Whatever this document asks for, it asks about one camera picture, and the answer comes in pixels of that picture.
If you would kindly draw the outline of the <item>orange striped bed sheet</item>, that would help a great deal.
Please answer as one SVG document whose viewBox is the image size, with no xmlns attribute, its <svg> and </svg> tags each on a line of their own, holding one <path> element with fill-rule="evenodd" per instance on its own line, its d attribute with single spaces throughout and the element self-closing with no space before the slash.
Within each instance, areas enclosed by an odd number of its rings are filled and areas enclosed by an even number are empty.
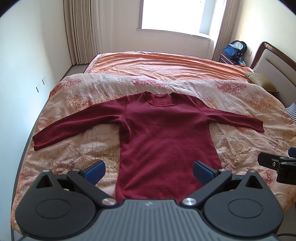
<svg viewBox="0 0 296 241">
<path fill-rule="evenodd" d="M 99 54 L 85 73 L 146 76 L 161 81 L 236 80 L 248 82 L 249 67 L 229 65 L 194 56 L 158 52 L 127 51 Z"/>
</svg>

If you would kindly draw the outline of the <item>wooden padded headboard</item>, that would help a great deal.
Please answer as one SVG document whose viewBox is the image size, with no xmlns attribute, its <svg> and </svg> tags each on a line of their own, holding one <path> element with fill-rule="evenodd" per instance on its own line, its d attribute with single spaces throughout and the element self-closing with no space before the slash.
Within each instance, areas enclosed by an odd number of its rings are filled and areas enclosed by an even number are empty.
<svg viewBox="0 0 296 241">
<path fill-rule="evenodd" d="M 295 103 L 295 61 L 285 53 L 268 42 L 262 42 L 250 68 L 267 77 L 278 90 L 275 97 L 286 108 Z"/>
</svg>

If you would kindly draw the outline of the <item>dark red knit sweater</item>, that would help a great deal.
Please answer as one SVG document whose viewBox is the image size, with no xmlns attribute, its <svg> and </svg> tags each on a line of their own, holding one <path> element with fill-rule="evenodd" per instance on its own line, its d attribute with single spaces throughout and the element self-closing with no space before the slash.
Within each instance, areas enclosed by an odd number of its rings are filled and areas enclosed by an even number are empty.
<svg viewBox="0 0 296 241">
<path fill-rule="evenodd" d="M 264 131 L 261 120 L 210 108 L 194 96 L 142 92 L 98 103 L 55 121 L 34 135 L 34 149 L 48 147 L 96 125 L 117 124 L 118 202 L 181 200 L 201 187 L 192 173 L 194 162 L 221 168 L 209 130 L 211 123 Z"/>
</svg>

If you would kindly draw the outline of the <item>left beige curtain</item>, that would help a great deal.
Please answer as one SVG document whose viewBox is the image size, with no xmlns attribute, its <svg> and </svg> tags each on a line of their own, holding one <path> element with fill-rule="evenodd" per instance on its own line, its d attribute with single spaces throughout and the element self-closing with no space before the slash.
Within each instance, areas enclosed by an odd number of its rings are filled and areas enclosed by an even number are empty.
<svg viewBox="0 0 296 241">
<path fill-rule="evenodd" d="M 100 1 L 63 1 L 71 63 L 87 64 L 102 51 Z"/>
</svg>

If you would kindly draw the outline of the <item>blue backpack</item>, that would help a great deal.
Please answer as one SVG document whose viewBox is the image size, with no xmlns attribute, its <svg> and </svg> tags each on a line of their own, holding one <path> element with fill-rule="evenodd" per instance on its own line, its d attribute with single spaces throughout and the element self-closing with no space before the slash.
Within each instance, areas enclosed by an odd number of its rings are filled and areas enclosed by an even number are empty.
<svg viewBox="0 0 296 241">
<path fill-rule="evenodd" d="M 224 54 L 232 61 L 238 62 L 247 51 L 247 45 L 243 41 L 235 40 L 223 50 Z"/>
</svg>

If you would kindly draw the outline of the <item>floral beige duvet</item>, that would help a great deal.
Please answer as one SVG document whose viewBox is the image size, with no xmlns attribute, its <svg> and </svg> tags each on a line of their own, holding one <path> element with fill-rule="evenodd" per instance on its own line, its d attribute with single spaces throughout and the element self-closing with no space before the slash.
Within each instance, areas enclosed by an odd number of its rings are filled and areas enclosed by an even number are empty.
<svg viewBox="0 0 296 241">
<path fill-rule="evenodd" d="M 279 184 L 257 155 L 286 155 L 295 124 L 263 88 L 233 80 L 161 81 L 103 73 L 65 77 L 51 91 L 22 164 L 13 208 L 43 169 L 64 174 L 98 160 L 98 187 L 118 201 L 181 200 L 201 187 L 193 164 L 243 174 L 254 168 L 284 210 L 295 186 Z"/>
</svg>

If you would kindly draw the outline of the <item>black white checked pillow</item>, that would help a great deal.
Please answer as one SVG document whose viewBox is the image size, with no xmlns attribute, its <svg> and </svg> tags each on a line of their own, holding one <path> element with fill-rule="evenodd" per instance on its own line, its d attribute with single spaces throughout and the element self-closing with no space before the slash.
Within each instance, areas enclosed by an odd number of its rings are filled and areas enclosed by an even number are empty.
<svg viewBox="0 0 296 241">
<path fill-rule="evenodd" d="M 286 108 L 288 115 L 291 117 L 292 121 L 296 123 L 296 103 L 292 103 Z"/>
</svg>

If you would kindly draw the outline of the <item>white wall socket pair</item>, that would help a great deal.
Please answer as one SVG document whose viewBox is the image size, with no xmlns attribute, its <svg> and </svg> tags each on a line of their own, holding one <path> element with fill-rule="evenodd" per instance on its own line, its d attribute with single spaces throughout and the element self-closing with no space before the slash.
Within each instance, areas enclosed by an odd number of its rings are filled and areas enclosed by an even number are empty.
<svg viewBox="0 0 296 241">
<path fill-rule="evenodd" d="M 44 76 L 41 80 L 41 82 L 39 82 L 36 86 L 36 90 L 37 90 L 37 93 L 41 93 L 44 88 L 45 88 L 45 85 L 46 85 L 46 76 Z"/>
</svg>

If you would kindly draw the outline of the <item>olive gold pillow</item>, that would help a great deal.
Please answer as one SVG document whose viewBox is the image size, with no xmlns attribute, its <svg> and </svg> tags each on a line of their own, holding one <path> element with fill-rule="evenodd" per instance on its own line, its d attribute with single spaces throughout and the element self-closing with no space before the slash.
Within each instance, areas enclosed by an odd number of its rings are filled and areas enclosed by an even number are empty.
<svg viewBox="0 0 296 241">
<path fill-rule="evenodd" d="M 244 75 L 249 79 L 251 83 L 254 83 L 264 90 L 270 93 L 278 93 L 278 90 L 273 85 L 273 83 L 266 78 L 263 74 L 254 73 L 254 72 L 245 72 Z"/>
</svg>

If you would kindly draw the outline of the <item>right beige curtain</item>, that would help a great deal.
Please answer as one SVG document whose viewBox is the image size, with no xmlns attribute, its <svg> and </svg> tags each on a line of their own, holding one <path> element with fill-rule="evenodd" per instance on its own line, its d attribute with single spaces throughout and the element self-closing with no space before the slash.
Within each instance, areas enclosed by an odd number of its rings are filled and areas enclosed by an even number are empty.
<svg viewBox="0 0 296 241">
<path fill-rule="evenodd" d="M 241 1 L 239 0 L 226 1 L 224 14 L 219 29 L 219 35 L 215 42 L 215 48 L 212 56 L 213 61 L 219 60 L 223 49 L 228 46 L 231 41 L 239 12 L 240 2 Z"/>
</svg>

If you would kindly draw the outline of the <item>beige curtain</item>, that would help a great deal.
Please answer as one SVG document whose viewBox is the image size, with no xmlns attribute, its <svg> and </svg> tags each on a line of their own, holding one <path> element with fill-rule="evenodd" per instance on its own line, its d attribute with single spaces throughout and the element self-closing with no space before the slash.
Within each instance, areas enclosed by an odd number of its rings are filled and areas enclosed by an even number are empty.
<svg viewBox="0 0 296 241">
<path fill-rule="evenodd" d="M 71 63 L 87 64 L 102 51 L 100 1 L 63 1 Z"/>
<path fill-rule="evenodd" d="M 241 1 L 239 0 L 226 1 L 224 14 L 219 29 L 219 35 L 215 42 L 215 48 L 212 56 L 213 61 L 219 60 L 223 49 L 228 46 L 231 41 L 239 12 L 240 2 Z"/>
</svg>

